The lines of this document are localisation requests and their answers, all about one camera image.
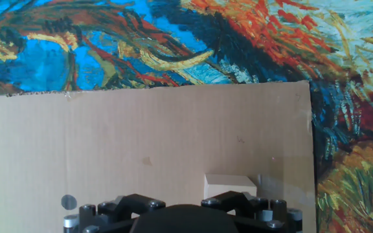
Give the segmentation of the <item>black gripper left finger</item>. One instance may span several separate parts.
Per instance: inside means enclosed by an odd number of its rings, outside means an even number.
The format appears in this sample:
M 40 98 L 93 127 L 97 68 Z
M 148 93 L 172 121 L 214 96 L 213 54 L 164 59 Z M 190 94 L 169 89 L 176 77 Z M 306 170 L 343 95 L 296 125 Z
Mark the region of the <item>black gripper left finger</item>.
M 63 217 L 63 233 L 126 233 L 142 215 L 166 207 L 164 201 L 139 194 L 121 195 L 98 205 L 84 204 L 77 214 Z

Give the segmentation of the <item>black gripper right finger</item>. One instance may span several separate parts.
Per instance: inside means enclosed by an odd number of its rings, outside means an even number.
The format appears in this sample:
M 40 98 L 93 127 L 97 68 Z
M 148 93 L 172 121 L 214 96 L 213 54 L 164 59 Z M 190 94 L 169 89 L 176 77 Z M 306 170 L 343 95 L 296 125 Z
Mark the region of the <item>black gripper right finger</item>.
M 255 197 L 248 192 L 228 191 L 201 201 L 201 206 L 220 210 L 238 232 L 302 233 L 302 211 L 289 208 L 283 199 Z

